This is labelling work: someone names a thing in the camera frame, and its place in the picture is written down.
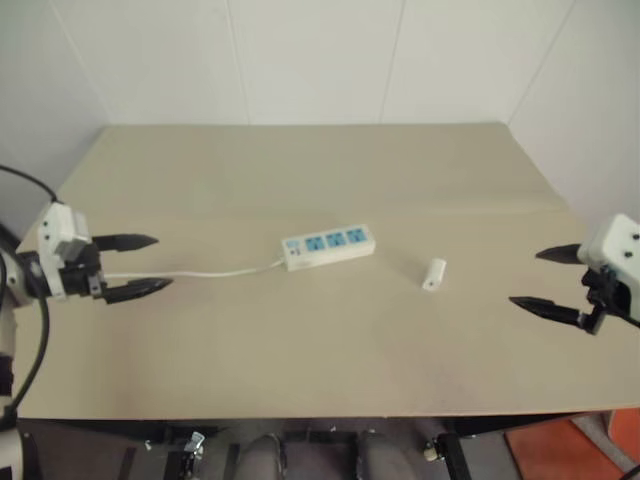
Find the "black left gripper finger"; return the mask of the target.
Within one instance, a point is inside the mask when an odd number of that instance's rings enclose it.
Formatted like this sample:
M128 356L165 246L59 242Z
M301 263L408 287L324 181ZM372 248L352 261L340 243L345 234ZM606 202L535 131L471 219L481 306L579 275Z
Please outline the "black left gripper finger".
M101 252L134 251L154 245L158 242L158 239L144 234L114 234L93 237L93 243Z
M143 298L171 285L170 278L142 278L127 282L124 285L107 287L102 298L107 304L115 304Z

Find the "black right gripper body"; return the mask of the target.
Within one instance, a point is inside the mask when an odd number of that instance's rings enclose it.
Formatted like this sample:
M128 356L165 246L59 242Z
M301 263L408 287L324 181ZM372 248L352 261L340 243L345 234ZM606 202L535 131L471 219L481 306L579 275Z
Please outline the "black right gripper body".
M596 335L607 316L631 323L631 293L613 269L608 266L599 270L589 268L581 283L587 288L586 298L592 310L582 313L582 327L579 329Z

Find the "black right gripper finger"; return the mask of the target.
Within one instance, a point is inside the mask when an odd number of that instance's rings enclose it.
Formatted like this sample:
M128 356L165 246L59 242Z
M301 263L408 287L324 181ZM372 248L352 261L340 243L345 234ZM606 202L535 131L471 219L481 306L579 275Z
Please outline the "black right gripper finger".
M551 300L530 296L511 296L509 300L520 308L546 320L582 327L582 313L578 309L557 305Z
M535 257L560 264L580 265L581 260L578 256L579 248L579 244L554 246L537 252Z

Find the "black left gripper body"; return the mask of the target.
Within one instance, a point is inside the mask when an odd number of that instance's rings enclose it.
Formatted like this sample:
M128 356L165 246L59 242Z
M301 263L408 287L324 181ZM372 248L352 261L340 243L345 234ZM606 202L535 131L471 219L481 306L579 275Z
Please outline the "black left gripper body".
M107 289L100 250L94 243L86 245L76 259L64 260L59 273L65 294L68 296L91 296L99 299Z

